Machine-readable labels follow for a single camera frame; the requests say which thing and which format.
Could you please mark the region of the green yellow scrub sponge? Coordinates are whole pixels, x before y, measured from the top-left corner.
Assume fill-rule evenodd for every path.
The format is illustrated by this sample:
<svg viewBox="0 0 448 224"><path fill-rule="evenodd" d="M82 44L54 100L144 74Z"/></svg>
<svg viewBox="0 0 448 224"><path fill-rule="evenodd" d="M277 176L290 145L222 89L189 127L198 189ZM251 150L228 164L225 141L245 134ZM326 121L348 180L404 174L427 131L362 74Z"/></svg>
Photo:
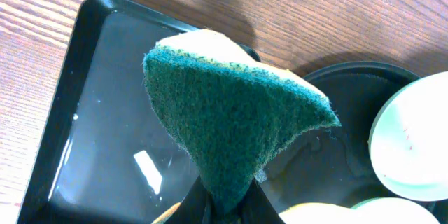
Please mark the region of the green yellow scrub sponge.
<svg viewBox="0 0 448 224"><path fill-rule="evenodd" d="M156 116L196 164L220 215L299 135L340 124L317 87L210 29L159 40L143 73Z"/></svg>

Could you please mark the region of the light blue plate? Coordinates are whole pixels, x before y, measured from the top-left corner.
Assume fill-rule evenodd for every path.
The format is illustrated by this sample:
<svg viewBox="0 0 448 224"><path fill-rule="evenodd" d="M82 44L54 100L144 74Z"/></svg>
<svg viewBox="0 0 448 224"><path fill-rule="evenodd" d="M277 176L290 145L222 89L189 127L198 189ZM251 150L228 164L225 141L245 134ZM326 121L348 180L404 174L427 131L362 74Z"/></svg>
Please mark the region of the light blue plate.
<svg viewBox="0 0 448 224"><path fill-rule="evenodd" d="M352 206L366 223L374 224L440 224L423 206L408 199L378 197Z"/></svg>
<svg viewBox="0 0 448 224"><path fill-rule="evenodd" d="M375 174L411 200L447 198L447 73L397 91L378 112L368 140Z"/></svg>

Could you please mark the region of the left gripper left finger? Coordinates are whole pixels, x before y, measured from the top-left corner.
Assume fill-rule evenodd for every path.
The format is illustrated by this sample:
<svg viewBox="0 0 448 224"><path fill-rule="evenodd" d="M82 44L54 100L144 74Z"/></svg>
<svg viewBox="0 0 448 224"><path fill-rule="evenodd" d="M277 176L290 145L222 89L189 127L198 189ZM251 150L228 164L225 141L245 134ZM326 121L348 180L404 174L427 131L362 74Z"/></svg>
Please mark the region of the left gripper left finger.
<svg viewBox="0 0 448 224"><path fill-rule="evenodd" d="M165 224L210 224L210 194L198 176L177 210Z"/></svg>

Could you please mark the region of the yellow plate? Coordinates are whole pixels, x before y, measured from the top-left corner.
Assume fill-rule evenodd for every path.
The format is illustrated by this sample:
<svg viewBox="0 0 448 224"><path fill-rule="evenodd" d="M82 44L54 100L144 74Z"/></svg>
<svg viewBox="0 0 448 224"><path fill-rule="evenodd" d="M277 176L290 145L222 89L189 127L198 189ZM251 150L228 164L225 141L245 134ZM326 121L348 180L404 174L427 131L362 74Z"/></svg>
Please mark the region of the yellow plate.
<svg viewBox="0 0 448 224"><path fill-rule="evenodd" d="M243 213L242 210L234 210L224 216L214 216L212 223L362 224L364 219L353 209L310 202L297 204L281 213Z"/></svg>

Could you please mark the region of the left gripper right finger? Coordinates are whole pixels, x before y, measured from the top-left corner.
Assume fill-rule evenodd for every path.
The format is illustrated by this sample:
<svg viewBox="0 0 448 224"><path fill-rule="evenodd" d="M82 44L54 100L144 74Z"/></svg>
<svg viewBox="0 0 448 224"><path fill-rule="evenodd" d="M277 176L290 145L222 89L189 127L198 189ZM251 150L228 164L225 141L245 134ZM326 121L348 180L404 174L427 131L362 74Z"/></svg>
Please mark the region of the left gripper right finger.
<svg viewBox="0 0 448 224"><path fill-rule="evenodd" d="M239 203L239 217L242 224L284 224L255 179Z"/></svg>

